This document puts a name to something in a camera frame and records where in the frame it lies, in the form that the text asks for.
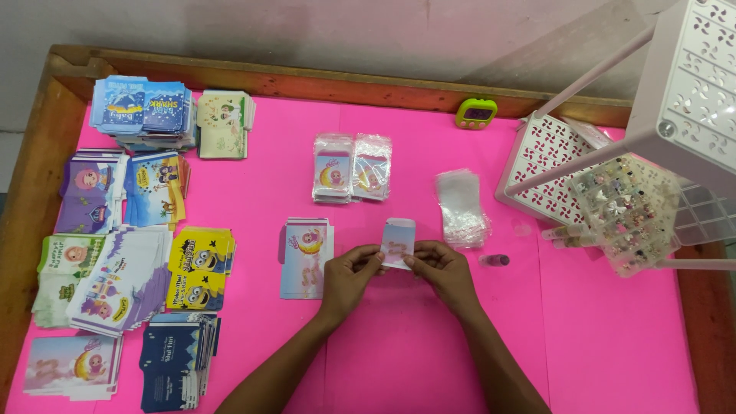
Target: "minion illustration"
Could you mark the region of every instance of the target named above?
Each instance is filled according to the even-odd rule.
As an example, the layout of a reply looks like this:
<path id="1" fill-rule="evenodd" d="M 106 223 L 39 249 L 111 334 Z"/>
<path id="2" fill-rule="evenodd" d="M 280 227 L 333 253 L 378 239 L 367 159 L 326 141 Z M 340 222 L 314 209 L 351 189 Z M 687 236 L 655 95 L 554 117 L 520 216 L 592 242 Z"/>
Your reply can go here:
<path id="1" fill-rule="evenodd" d="M 230 273 L 233 266 L 233 254 L 227 256 L 212 250 L 198 250 L 191 261 L 191 268 L 213 273 Z"/>
<path id="2" fill-rule="evenodd" d="M 190 286 L 184 299 L 197 309 L 220 310 L 224 299 L 222 289 L 212 290 L 207 286 Z"/>

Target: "person's right hand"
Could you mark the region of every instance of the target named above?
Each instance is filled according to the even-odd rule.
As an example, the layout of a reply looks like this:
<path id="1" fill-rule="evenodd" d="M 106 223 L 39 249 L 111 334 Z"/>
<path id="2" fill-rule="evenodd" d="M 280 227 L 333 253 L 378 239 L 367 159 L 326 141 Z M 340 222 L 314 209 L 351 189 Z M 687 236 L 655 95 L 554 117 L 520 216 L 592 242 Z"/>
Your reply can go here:
<path id="1" fill-rule="evenodd" d="M 439 298 L 456 317 L 483 312 L 467 259 L 450 246 L 436 240 L 416 242 L 414 255 L 405 257 L 404 262 L 414 274 L 432 284 Z"/>

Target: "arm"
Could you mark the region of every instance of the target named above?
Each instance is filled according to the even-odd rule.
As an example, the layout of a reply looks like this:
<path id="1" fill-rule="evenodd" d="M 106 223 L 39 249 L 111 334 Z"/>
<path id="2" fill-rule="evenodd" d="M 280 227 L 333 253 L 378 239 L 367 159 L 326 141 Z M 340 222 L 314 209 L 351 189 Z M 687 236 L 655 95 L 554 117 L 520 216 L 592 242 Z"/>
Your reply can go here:
<path id="1" fill-rule="evenodd" d="M 406 264 L 434 287 L 458 318 L 491 413 L 551 414 L 524 375 L 475 294 L 464 255 L 436 241 L 417 242 Z"/>
<path id="2" fill-rule="evenodd" d="M 377 245 L 359 246 L 329 260 L 317 314 L 244 379 L 215 413 L 281 413 L 319 349 L 360 303 L 368 281 L 385 272 L 378 251 Z"/>

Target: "person's left hand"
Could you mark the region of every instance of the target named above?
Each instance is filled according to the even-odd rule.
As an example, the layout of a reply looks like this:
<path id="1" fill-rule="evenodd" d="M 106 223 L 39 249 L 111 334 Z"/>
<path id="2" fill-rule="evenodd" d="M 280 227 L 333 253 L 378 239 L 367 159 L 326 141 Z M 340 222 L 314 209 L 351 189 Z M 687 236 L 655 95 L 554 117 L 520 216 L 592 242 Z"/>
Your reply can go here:
<path id="1" fill-rule="evenodd" d="M 325 288 L 322 305 L 317 312 L 337 327 L 358 306 L 368 281 L 383 275 L 383 253 L 379 245 L 364 245 L 347 251 L 325 263 Z"/>

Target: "hand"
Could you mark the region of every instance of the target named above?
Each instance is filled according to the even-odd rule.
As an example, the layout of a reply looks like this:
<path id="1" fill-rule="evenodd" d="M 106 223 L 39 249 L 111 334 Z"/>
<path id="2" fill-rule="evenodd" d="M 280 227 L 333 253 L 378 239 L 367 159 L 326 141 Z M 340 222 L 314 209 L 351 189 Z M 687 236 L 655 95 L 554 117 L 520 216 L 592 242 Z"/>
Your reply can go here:
<path id="1" fill-rule="evenodd" d="M 325 290 L 318 317 L 337 327 L 357 307 L 368 281 L 383 275 L 384 254 L 378 245 L 358 246 L 325 263 Z"/>
<path id="2" fill-rule="evenodd" d="M 466 318 L 477 311 L 484 313 L 467 259 L 450 246 L 436 240 L 416 242 L 414 255 L 405 257 L 404 263 L 434 287 L 456 317 Z"/>

